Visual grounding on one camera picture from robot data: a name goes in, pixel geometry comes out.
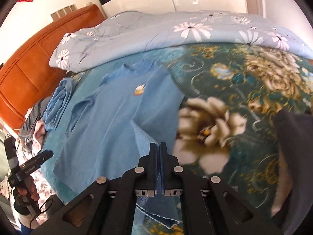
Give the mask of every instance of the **blue cloth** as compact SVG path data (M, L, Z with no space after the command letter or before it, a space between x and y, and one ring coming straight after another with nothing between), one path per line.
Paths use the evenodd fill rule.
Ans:
M24 226L21 222L20 222L20 224L21 224L21 231L17 231L18 234L29 235L33 231L33 229Z
M77 82L71 78L64 78L60 81L42 117L47 131L57 128L76 85Z
M150 15L126 11L96 27L65 34L49 65L79 72L138 52L206 42L279 48L313 59L313 51L292 31L258 15L225 11Z
M138 86L144 89L136 95ZM99 176L114 179L134 168L149 154L151 142L166 142L171 152L183 97L163 65L149 59L123 64L73 107L54 173L80 193ZM138 204L145 208L145 202ZM156 200L154 209L161 205L168 211L155 219L168 227L176 224L174 199Z

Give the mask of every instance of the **gray cloth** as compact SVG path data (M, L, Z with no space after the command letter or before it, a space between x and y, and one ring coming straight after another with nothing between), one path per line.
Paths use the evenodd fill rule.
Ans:
M281 150L293 180L289 209L282 225L292 235L313 205L313 117L282 109L274 119Z
M39 100L32 108L28 118L18 132L20 138L24 141L25 145L29 145L32 142L32 135L35 131L35 125L40 120L46 111L47 105L51 100L51 96Z

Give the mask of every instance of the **clothing pile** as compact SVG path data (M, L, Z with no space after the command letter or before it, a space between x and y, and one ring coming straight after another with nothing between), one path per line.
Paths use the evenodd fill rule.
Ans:
M37 155L41 150L46 131L55 130L70 100L77 82L64 78L52 96L39 100L25 115L25 123L18 136L25 147Z

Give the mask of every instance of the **white floral fabric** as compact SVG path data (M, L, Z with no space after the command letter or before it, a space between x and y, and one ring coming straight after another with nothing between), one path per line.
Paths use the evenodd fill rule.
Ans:
M197 42L201 42L202 41L202 37L201 37L200 34L203 34L204 37L207 40L209 40L210 37L211 37L211 33L209 31L212 31L212 30L213 30L213 28L211 28L210 26L206 26L206 25L204 25L202 23L195 24L195 23L185 22L185 23L182 23L182 24L180 24L178 26L174 26L174 32L182 31L180 36L182 38L185 38L185 39L187 39L189 31L191 31L194 39Z
M66 33L63 36L63 39L61 40L60 44L63 45L64 43L67 43L71 38L76 37L77 35L74 33Z
M260 45L313 59L313 50L298 36L258 15L227 11L150 15L126 11L98 26L66 35L49 64L81 72L131 54L200 42ZM66 49L70 54L60 55Z
M68 55L69 55L69 50L67 48L63 49L58 55L58 59L55 61L58 67L62 70L68 69L68 67L66 66L68 62L67 60L69 58Z

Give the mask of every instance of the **black handle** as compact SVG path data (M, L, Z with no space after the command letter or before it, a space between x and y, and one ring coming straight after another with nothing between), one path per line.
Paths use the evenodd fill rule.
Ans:
M30 214L35 217L35 216L38 216L41 211L39 209L39 204L38 202L35 202L32 197L31 197L31 194L30 194L30 185L31 183L28 185L25 183L25 181L22 181L18 184L18 187L20 188L24 188L27 190L27 194L26 196L22 196L22 199L24 200L24 202L26 203L27 205L27 208L30 212Z

